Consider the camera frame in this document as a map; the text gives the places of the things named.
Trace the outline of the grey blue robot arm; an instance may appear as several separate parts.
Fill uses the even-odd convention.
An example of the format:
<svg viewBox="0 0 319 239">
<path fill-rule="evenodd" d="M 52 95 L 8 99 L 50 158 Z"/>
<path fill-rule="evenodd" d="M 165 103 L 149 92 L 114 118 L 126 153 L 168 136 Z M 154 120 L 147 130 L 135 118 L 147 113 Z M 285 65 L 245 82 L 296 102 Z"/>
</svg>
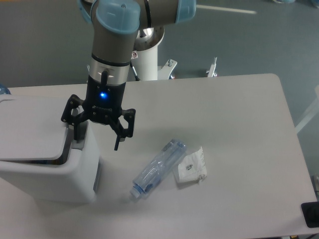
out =
<svg viewBox="0 0 319 239">
<path fill-rule="evenodd" d="M 116 143 L 132 137 L 135 109 L 125 110 L 122 101 L 138 32 L 191 20 L 194 0 L 86 0 L 79 1 L 94 28 L 91 63 L 85 99 L 71 95 L 61 120 L 73 127 L 80 140 L 87 120 L 109 125 Z"/>
</svg>

